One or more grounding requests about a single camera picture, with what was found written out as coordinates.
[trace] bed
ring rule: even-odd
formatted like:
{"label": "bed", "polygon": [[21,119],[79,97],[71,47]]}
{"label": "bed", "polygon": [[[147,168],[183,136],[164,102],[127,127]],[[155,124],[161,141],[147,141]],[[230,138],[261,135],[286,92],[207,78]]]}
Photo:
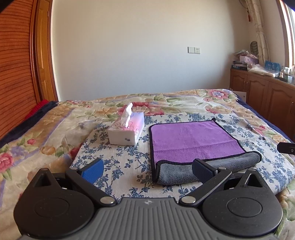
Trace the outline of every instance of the bed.
{"label": "bed", "polygon": [[156,123],[212,119],[243,146],[261,153],[256,165],[283,207],[277,231],[280,239],[295,239],[294,156],[280,154],[278,142],[290,140],[247,104],[226,89],[190,90],[176,93],[132,94],[94,101],[49,103],[0,141],[0,239],[20,236],[13,208],[22,192],[42,167],[63,172],[82,167],[97,157],[105,172],[95,185],[118,200],[121,197],[175,197],[200,183],[176,186],[151,181],[149,135],[144,129],[137,146],[110,146],[107,128],[129,102],[133,111],[145,114],[146,127]]}

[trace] cabinet door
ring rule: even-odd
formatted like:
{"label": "cabinet door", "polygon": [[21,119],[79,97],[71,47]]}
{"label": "cabinet door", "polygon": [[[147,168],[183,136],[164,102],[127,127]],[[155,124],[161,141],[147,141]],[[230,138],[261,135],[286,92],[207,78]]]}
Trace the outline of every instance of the cabinet door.
{"label": "cabinet door", "polygon": [[245,91],[245,85],[247,81],[247,74],[241,72],[230,72],[230,88],[234,91]]}
{"label": "cabinet door", "polygon": [[259,114],[264,114],[269,81],[259,76],[247,76],[247,103]]}
{"label": "cabinet door", "polygon": [[290,138],[295,127],[295,91],[291,88],[269,83],[265,118],[280,128]]}

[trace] wall switch panel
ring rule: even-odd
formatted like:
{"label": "wall switch panel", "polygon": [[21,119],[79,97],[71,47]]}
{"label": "wall switch panel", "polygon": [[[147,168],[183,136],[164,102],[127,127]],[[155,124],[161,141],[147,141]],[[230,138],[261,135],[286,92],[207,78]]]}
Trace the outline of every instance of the wall switch panel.
{"label": "wall switch panel", "polygon": [[195,48],[194,47],[187,47],[188,53],[195,53]]}
{"label": "wall switch panel", "polygon": [[195,53],[201,54],[201,49],[200,48],[195,48]]}

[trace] wooden cabinet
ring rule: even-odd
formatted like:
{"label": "wooden cabinet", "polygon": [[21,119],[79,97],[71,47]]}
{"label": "wooden cabinet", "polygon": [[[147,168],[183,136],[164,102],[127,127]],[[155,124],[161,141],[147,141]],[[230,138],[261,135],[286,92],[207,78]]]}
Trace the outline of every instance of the wooden cabinet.
{"label": "wooden cabinet", "polygon": [[230,86],[235,91],[245,92],[247,74],[242,72],[231,72]]}
{"label": "wooden cabinet", "polygon": [[264,116],[269,81],[260,76],[249,75],[246,82],[247,103]]}
{"label": "wooden cabinet", "polygon": [[295,141],[295,86],[232,69],[230,89],[247,92],[246,103]]}
{"label": "wooden cabinet", "polygon": [[295,128],[295,91],[270,82],[265,107],[265,117],[289,137]]}

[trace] window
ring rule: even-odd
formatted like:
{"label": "window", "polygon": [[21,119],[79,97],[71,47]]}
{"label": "window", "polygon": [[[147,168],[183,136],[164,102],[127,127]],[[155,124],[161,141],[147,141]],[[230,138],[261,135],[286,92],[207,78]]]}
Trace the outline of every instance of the window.
{"label": "window", "polygon": [[277,3],[283,25],[285,42],[285,66],[292,67],[293,65],[295,65],[295,12],[282,0],[277,0]]}

